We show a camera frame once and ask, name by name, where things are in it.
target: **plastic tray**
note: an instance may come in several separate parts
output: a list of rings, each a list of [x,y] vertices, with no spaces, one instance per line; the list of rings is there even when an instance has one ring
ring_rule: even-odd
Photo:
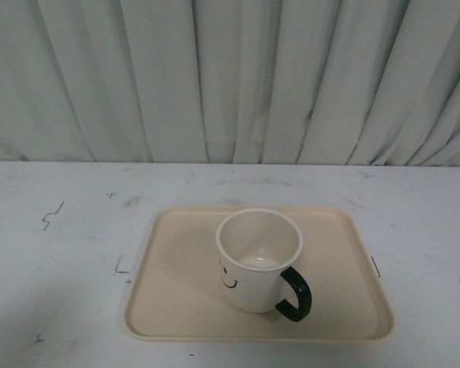
[[[251,314],[223,294],[215,233],[245,207],[180,207],[154,225],[126,308],[142,340],[339,342],[379,340],[393,315],[349,215],[339,209],[273,207],[300,226],[296,269],[312,290],[310,314],[291,322],[279,312]]]

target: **white mug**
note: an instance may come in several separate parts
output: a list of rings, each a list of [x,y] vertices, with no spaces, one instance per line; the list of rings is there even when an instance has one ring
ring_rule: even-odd
[[[236,307],[254,313],[277,309],[295,322],[308,315],[311,291],[292,267],[303,248],[293,220],[271,209],[243,209],[223,220],[216,244],[222,287]],[[292,291],[298,308],[286,300]]]

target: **table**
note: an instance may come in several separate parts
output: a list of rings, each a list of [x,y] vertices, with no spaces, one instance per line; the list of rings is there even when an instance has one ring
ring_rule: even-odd
[[[123,312],[156,216],[352,217],[396,319],[375,343],[148,343]],[[0,367],[460,367],[460,168],[0,162]]]

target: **curtain fold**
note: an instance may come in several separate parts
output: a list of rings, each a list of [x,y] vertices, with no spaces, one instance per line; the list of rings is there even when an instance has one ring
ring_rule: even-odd
[[[460,166],[460,0],[0,0],[0,159]]]

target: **black mug handle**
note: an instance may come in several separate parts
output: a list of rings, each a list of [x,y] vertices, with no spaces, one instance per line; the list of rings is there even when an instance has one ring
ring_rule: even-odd
[[[281,277],[293,288],[298,298],[298,308],[295,308],[289,301],[283,299],[276,304],[276,309],[288,320],[298,322],[303,320],[312,308],[312,293],[303,277],[292,267],[281,272]]]

